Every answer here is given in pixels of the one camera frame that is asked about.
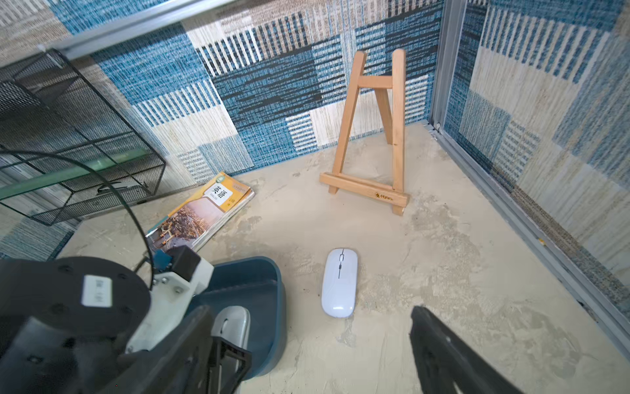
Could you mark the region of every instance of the book cover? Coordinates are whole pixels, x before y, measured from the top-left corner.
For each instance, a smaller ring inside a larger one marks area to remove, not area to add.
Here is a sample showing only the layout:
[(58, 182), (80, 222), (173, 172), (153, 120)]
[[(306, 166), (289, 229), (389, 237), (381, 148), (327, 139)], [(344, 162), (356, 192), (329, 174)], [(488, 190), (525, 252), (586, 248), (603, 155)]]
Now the book cover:
[(152, 252), (182, 245), (197, 251), (253, 196), (249, 186), (218, 174), (148, 232)]

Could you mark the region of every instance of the wooden easel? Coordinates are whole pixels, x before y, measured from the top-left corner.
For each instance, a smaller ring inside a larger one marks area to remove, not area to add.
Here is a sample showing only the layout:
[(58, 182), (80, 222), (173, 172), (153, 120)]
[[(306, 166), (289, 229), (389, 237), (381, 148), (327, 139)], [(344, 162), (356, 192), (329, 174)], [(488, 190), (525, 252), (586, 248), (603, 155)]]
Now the wooden easel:
[[(396, 49), (392, 55), (392, 76), (365, 76), (365, 52), (357, 52), (352, 64), (348, 95), (343, 107), (339, 143), (335, 154), (333, 172), (323, 172), (319, 181), (329, 185), (330, 194), (339, 188), (392, 204), (395, 214), (402, 216), (409, 201), (404, 193), (404, 84), (406, 79), (406, 59), (404, 49)], [(350, 140), (350, 129), (354, 118), (359, 88), (372, 88), (383, 119), (383, 129), (387, 143), (392, 145), (394, 158), (394, 185), (389, 186), (371, 180), (361, 179), (341, 173), (346, 149)], [(393, 90), (393, 116), (389, 111), (387, 89)]]

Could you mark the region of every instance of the black cable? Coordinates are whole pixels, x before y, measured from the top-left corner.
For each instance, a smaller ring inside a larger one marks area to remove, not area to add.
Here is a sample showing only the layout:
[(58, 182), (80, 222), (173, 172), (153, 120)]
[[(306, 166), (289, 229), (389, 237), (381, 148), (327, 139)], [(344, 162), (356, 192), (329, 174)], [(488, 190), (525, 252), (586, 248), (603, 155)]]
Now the black cable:
[[(80, 167), (84, 170), (86, 170), (87, 172), (96, 175), (98, 178), (100, 178), (101, 181), (103, 181), (103, 184), (105, 184), (108, 188), (110, 188), (110, 190), (112, 191), (112, 193), (118, 197), (118, 200), (120, 200), (120, 203), (122, 204), (122, 206), (127, 210), (127, 212), (129, 213), (129, 216), (131, 216), (131, 219), (134, 221), (135, 227), (138, 229), (138, 231), (140, 231), (140, 235), (142, 237), (142, 240), (144, 241), (144, 246), (146, 246), (147, 248), (147, 253), (149, 255), (149, 263), (151, 263), (151, 281), (149, 282), (149, 290), (153, 289), (153, 278), (155, 277), (155, 266), (154, 266), (154, 262), (153, 262), (153, 253), (151, 253), (151, 248), (149, 248), (149, 241), (147, 241), (147, 238), (145, 237), (144, 234), (144, 230), (142, 230), (142, 226), (140, 225), (140, 222), (138, 222), (138, 219), (136, 218), (136, 216), (134, 215), (134, 213), (131, 211), (131, 208), (129, 207), (129, 205), (127, 205), (127, 202), (125, 201), (125, 199), (122, 198), (122, 196), (120, 195), (120, 193), (118, 193), (118, 190), (116, 190), (116, 188), (114, 188), (114, 186), (112, 186), (110, 184), (110, 182), (105, 179), (105, 177), (101, 174), (99, 174), (98, 172), (94, 171), (93, 169), (91, 169), (90, 167), (86, 166), (85, 164), (83, 164), (80, 161), (76, 161), (73, 159), (69, 159), (65, 156), (61, 156), (59, 154), (55, 154), (55, 153), (46, 153), (46, 152), (38, 152), (38, 151), (22, 151), (22, 150), (0, 150), (0, 154), (12, 154), (14, 156), (18, 155), (18, 154), (33, 154), (35, 156), (43, 156), (43, 157), (48, 157), (48, 158), (53, 158), (53, 159), (59, 159), (59, 160), (63, 160), (63, 161), (67, 161), (68, 163), (74, 164), (77, 167)], [(140, 264), (138, 264), (138, 266), (135, 268), (134, 272), (137, 272), (140, 269), (140, 266), (146, 261), (146, 258), (143, 258), (142, 261), (140, 262)]]

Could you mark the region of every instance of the dark blue plastic bin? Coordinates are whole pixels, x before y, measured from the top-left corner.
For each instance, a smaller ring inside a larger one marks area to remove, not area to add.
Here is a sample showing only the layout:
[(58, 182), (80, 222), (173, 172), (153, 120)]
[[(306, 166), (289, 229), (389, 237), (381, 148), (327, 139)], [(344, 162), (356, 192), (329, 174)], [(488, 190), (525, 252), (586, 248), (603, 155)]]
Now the dark blue plastic bin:
[(287, 344), (287, 296), (280, 269), (266, 257), (250, 257), (214, 266), (208, 288), (193, 297), (188, 312), (208, 305), (216, 316), (223, 308), (240, 305), (251, 317), (247, 350), (251, 379), (278, 364)]

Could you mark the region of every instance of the metal frame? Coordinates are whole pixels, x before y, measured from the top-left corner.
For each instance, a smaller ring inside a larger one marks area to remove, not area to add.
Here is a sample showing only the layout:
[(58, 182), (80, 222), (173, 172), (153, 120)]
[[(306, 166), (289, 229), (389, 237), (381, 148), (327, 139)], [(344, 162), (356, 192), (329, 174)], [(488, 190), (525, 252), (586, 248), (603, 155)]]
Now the metal frame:
[(444, 124), (446, 119), (446, 108), (449, 104), (450, 86), (455, 74), (455, 61), (465, 14), (466, 0), (444, 0), (442, 27), (437, 45), (433, 98), (429, 114), (429, 121), (432, 124)]
[(630, 361), (630, 322), (586, 275), (518, 206), (494, 178), (438, 125), (429, 133), (462, 171), (485, 194), (512, 229), (525, 241), (538, 259), (558, 278), (569, 293), (595, 315), (595, 322), (617, 350)]
[(75, 36), (52, 43), (42, 43), (38, 50), (2, 66), (50, 49), (59, 50), (69, 60), (78, 59), (232, 2), (234, 0), (169, 0)]
[[(51, 53), (55, 53), (57, 56), (59, 56), (59, 58), (60, 58), (62, 61), (64, 61), (64, 67), (68, 67), (68, 68), (69, 68), (69, 69), (70, 69), (70, 70), (71, 70), (71, 71), (72, 71), (72, 72), (76, 75), (76, 76), (74, 77), (74, 79), (73, 79), (73, 82), (72, 82), (71, 84), (69, 84), (68, 86), (66, 86), (66, 88), (65, 88), (65, 89), (63, 89), (63, 90), (62, 90), (62, 91), (61, 91), (61, 92), (60, 92), (60, 93), (59, 93), (59, 94), (58, 94), (58, 95), (57, 95), (57, 96), (56, 96), (56, 97), (55, 97), (52, 101), (50, 101), (50, 102), (43, 102), (43, 101), (42, 101), (41, 99), (39, 99), (39, 98), (38, 98), (38, 97), (37, 97), (37, 96), (36, 96), (36, 95), (35, 95), (35, 94), (31, 91), (31, 90), (29, 90), (28, 88), (26, 88), (25, 86), (23, 86), (21, 83), (18, 83), (18, 82), (16, 82), (16, 81), (12, 81), (12, 83), (13, 83), (15, 86), (19, 87), (22, 91), (24, 91), (24, 92), (25, 92), (28, 96), (32, 97), (34, 101), (39, 101), (41, 106), (43, 106), (43, 107), (44, 107), (44, 108), (46, 108), (48, 111), (50, 111), (50, 113), (54, 114), (54, 115), (55, 115), (57, 118), (59, 118), (59, 119), (60, 119), (63, 123), (65, 123), (65, 124), (68, 126), (68, 128), (69, 128), (69, 129), (72, 129), (75, 133), (77, 133), (79, 136), (81, 136), (81, 137), (84, 139), (84, 142), (82, 142), (82, 143), (80, 143), (80, 144), (75, 144), (75, 145), (72, 145), (72, 146), (69, 146), (69, 147), (66, 147), (66, 148), (63, 148), (63, 149), (58, 149), (57, 151), (52, 152), (52, 153), (66, 153), (66, 152), (71, 151), (71, 150), (73, 150), (73, 149), (81, 148), (81, 147), (84, 147), (84, 146), (94, 146), (94, 147), (95, 147), (95, 148), (96, 148), (96, 149), (97, 149), (97, 150), (98, 150), (98, 151), (99, 151), (99, 152), (100, 152), (103, 156), (107, 157), (110, 161), (112, 161), (112, 162), (116, 163), (116, 161), (115, 161), (115, 160), (114, 160), (114, 159), (113, 159), (113, 158), (112, 158), (112, 157), (111, 157), (111, 156), (110, 156), (107, 152), (105, 152), (104, 150), (102, 150), (102, 149), (101, 149), (101, 147), (100, 147), (100, 145), (99, 145), (98, 143), (99, 143), (99, 142), (104, 142), (104, 141), (114, 140), (114, 139), (116, 139), (116, 138), (123, 137), (123, 136), (127, 136), (127, 135), (134, 136), (134, 137), (138, 138), (138, 139), (139, 139), (139, 140), (143, 143), (143, 145), (145, 145), (145, 147), (147, 147), (147, 148), (151, 151), (151, 156), (155, 156), (155, 157), (157, 157), (157, 158), (159, 159), (159, 161), (161, 162), (161, 164), (159, 164), (159, 165), (154, 165), (154, 166), (151, 166), (151, 167), (148, 167), (148, 168), (144, 168), (143, 170), (131, 171), (131, 172), (130, 172), (130, 171), (128, 171), (128, 170), (127, 170), (124, 166), (122, 166), (122, 167), (121, 167), (121, 170), (122, 170), (124, 173), (126, 173), (126, 175), (122, 175), (122, 176), (120, 176), (120, 177), (116, 177), (116, 178), (114, 178), (114, 179), (111, 179), (110, 181), (111, 181), (111, 182), (114, 182), (114, 181), (117, 181), (117, 180), (119, 180), (119, 179), (123, 179), (123, 178), (127, 178), (127, 177), (129, 177), (129, 178), (133, 179), (133, 180), (134, 180), (134, 181), (138, 184), (138, 187), (134, 187), (133, 189), (138, 189), (138, 188), (142, 189), (142, 190), (143, 190), (143, 192), (144, 192), (145, 197), (150, 197), (150, 196), (155, 195), (155, 194), (157, 193), (157, 191), (158, 191), (159, 184), (160, 184), (160, 182), (161, 182), (161, 180), (162, 180), (162, 176), (164, 175), (164, 171), (165, 171), (165, 169), (166, 169), (166, 160), (164, 160), (164, 158), (162, 157), (162, 155), (161, 155), (158, 151), (156, 151), (156, 150), (155, 150), (155, 148), (153, 148), (153, 146), (152, 146), (151, 144), (149, 144), (149, 143), (148, 143), (148, 142), (144, 139), (144, 137), (142, 137), (142, 136), (140, 135), (140, 133), (139, 133), (139, 132), (137, 132), (137, 131), (136, 131), (135, 127), (133, 127), (133, 126), (132, 126), (132, 125), (131, 125), (128, 121), (127, 121), (127, 119), (125, 119), (125, 118), (124, 118), (124, 117), (123, 117), (123, 116), (122, 116), (122, 115), (118, 112), (118, 110), (116, 110), (116, 108), (114, 108), (114, 107), (112, 106), (112, 104), (111, 104), (111, 103), (110, 103), (107, 99), (105, 99), (105, 97), (104, 97), (104, 96), (103, 96), (103, 95), (102, 95), (102, 94), (101, 94), (101, 93), (100, 93), (100, 92), (99, 92), (99, 91), (98, 91), (98, 90), (97, 90), (97, 89), (96, 89), (96, 88), (95, 88), (95, 87), (94, 87), (94, 86), (93, 86), (93, 85), (92, 85), (92, 84), (91, 84), (91, 83), (90, 83), (90, 82), (89, 82), (89, 81), (85, 78), (85, 76), (83, 76), (83, 74), (81, 74), (81, 73), (79, 72), (79, 70), (78, 70), (76, 67), (74, 67), (74, 66), (70, 63), (70, 60), (69, 60), (66, 56), (64, 56), (64, 55), (63, 55), (60, 51), (58, 51), (58, 50), (54, 50), (54, 49), (53, 49), (53, 50), (47, 51), (47, 52), (45, 52), (45, 53), (42, 53), (42, 54), (40, 54), (40, 55), (33, 56), (33, 60), (32, 60), (31, 62), (28, 62), (28, 63), (27, 63), (24, 67), (21, 67), (18, 71), (14, 72), (14, 73), (13, 73), (13, 75), (11, 76), (11, 79), (15, 79), (15, 77), (17, 77), (18, 75), (20, 75), (20, 73), (21, 73), (21, 72), (23, 72), (24, 70), (28, 69), (31, 65), (35, 64), (36, 62), (38, 62), (38, 61), (39, 61), (42, 57), (45, 57), (45, 56), (50, 56), (50, 54), (51, 54)], [(98, 139), (93, 139), (93, 140), (92, 140), (92, 139), (88, 138), (88, 137), (87, 137), (84, 133), (82, 133), (79, 129), (77, 129), (77, 127), (76, 127), (75, 125), (73, 125), (73, 124), (69, 123), (69, 122), (67, 121), (67, 119), (66, 119), (64, 116), (60, 115), (59, 113), (57, 113), (57, 111), (55, 111), (55, 110), (53, 110), (52, 108), (50, 108), (50, 105), (54, 102), (54, 100), (56, 100), (56, 99), (57, 99), (60, 95), (62, 95), (63, 93), (65, 93), (65, 91), (66, 91), (67, 89), (69, 89), (69, 88), (70, 88), (70, 87), (74, 84), (74, 82), (75, 82), (75, 81), (77, 81), (77, 80), (81, 80), (81, 81), (83, 81), (83, 82), (86, 84), (86, 86), (87, 86), (87, 87), (88, 87), (88, 88), (89, 88), (89, 89), (90, 89), (90, 90), (91, 90), (94, 94), (96, 94), (96, 96), (97, 96), (97, 97), (98, 97), (98, 98), (99, 98), (99, 99), (100, 99), (100, 100), (101, 100), (101, 101), (102, 101), (102, 102), (103, 102), (103, 103), (107, 106), (107, 108), (109, 108), (109, 110), (110, 110), (110, 111), (112, 111), (112, 113), (113, 113), (115, 116), (117, 116), (117, 117), (118, 117), (118, 118), (119, 118), (119, 119), (120, 119), (120, 120), (121, 120), (121, 121), (122, 121), (122, 122), (123, 122), (123, 123), (124, 123), (124, 124), (125, 124), (128, 128), (129, 128), (129, 131), (124, 132), (124, 133), (114, 134), (114, 135), (107, 136), (107, 137), (101, 137), (101, 138), (98, 138)], [(7, 149), (7, 147), (6, 147), (6, 146), (4, 146), (3, 144), (0, 144), (0, 148), (1, 148), (1, 149), (5, 149), (5, 150)], [(30, 159), (25, 159), (25, 158), (23, 158), (23, 157), (21, 157), (21, 156), (18, 156), (17, 154), (16, 154), (16, 155), (13, 155), (13, 156), (14, 156), (15, 158), (17, 158), (17, 159), (18, 159), (18, 161), (17, 161), (17, 162), (15, 162), (15, 163), (11, 163), (10, 165), (2, 166), (2, 167), (0, 167), (0, 170), (5, 169), (5, 168), (10, 168), (10, 167), (12, 167), (12, 166), (19, 165), (19, 164), (26, 164), (26, 165), (28, 165), (28, 166), (32, 167), (33, 169), (37, 170), (37, 171), (38, 171), (38, 172), (40, 172), (40, 173), (46, 173), (46, 171), (44, 171), (44, 170), (42, 170), (42, 169), (38, 168), (35, 164), (33, 164), (33, 163), (32, 163), (32, 161), (33, 161), (33, 160), (36, 160), (36, 159), (39, 159), (39, 158), (30, 158)], [(128, 161), (128, 162), (125, 162), (124, 164), (131, 163), (131, 162), (133, 162), (133, 161), (138, 161), (138, 160), (141, 160), (141, 159), (143, 159), (144, 157), (145, 157), (145, 156), (143, 156), (143, 157), (141, 157), (141, 158), (136, 158), (136, 159), (130, 160), (130, 161)], [(139, 175), (139, 174), (141, 174), (141, 173), (145, 173), (145, 172), (147, 172), (147, 171), (156, 170), (156, 169), (158, 169), (158, 168), (161, 168), (161, 171), (160, 171), (160, 174), (159, 174), (159, 176), (158, 176), (158, 178), (157, 178), (157, 182), (156, 182), (156, 185), (155, 185), (155, 188), (154, 188), (154, 190), (153, 190), (153, 191), (149, 190), (149, 188), (148, 188), (147, 186), (145, 186), (142, 182), (139, 182), (139, 181), (138, 181), (138, 179), (136, 179), (136, 176), (137, 176), (137, 175)], [(9, 208), (9, 209), (11, 209), (11, 210), (13, 210), (13, 211), (15, 211), (15, 212), (17, 212), (17, 213), (20, 213), (21, 215), (24, 215), (24, 216), (26, 216), (26, 217), (29, 217), (30, 219), (35, 220), (35, 221), (37, 221), (37, 222), (39, 222), (39, 223), (42, 223), (42, 224), (44, 224), (44, 225), (46, 225), (46, 226), (51, 226), (51, 225), (53, 225), (53, 224), (55, 224), (55, 223), (58, 223), (58, 222), (59, 222), (59, 220), (58, 220), (58, 219), (61, 217), (62, 213), (63, 213), (63, 212), (64, 212), (64, 211), (65, 211), (68, 207), (76, 206), (76, 205), (78, 205), (78, 204), (85, 204), (87, 201), (91, 201), (91, 200), (98, 200), (98, 199), (102, 198), (102, 196), (95, 195), (94, 197), (90, 197), (90, 198), (85, 199), (85, 200), (81, 200), (81, 201), (77, 201), (77, 202), (72, 202), (72, 203), (71, 203), (71, 200), (72, 200), (72, 198), (74, 197), (74, 195), (75, 195), (75, 194), (80, 193), (80, 192), (82, 192), (82, 191), (84, 191), (84, 190), (88, 190), (88, 189), (94, 188), (95, 186), (94, 186), (94, 185), (92, 185), (92, 186), (87, 186), (87, 187), (83, 187), (83, 188), (79, 188), (79, 189), (75, 190), (74, 188), (70, 188), (69, 186), (67, 186), (64, 182), (60, 182), (60, 183), (57, 183), (57, 184), (58, 184), (58, 185), (60, 185), (60, 186), (62, 186), (62, 187), (64, 187), (64, 188), (65, 188), (66, 190), (68, 190), (68, 192), (70, 193), (70, 194), (69, 194), (69, 196), (68, 196), (68, 198), (66, 199), (66, 201), (64, 202), (64, 204), (63, 204), (61, 207), (56, 207), (56, 208), (53, 208), (53, 209), (48, 209), (47, 211), (37, 212), (37, 213), (34, 213), (34, 214), (25, 214), (24, 212), (20, 212), (20, 211), (16, 210), (15, 208), (13, 208), (13, 207), (11, 207), (11, 206), (9, 206), (9, 205), (5, 204), (5, 203), (4, 203), (4, 202), (2, 202), (2, 201), (0, 201), (0, 205), (2, 205), (2, 206), (4, 206), (4, 207), (7, 207), (7, 208)], [(52, 221), (50, 221), (50, 222), (44, 222), (44, 221), (42, 221), (42, 220), (39, 218), (39, 217), (41, 217), (41, 216), (46, 215), (47, 213), (50, 213), (50, 212), (52, 212), (52, 211), (56, 211), (56, 210), (58, 210), (58, 211), (57, 211), (57, 214), (55, 215), (55, 217), (53, 218), (53, 220), (52, 220)]]

